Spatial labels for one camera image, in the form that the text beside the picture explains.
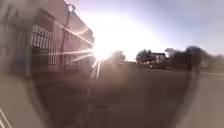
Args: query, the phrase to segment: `road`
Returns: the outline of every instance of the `road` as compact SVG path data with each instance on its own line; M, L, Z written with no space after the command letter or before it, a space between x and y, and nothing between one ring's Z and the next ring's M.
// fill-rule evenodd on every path
M70 76L37 90L55 128L169 128L190 82L186 72L110 68L95 81Z

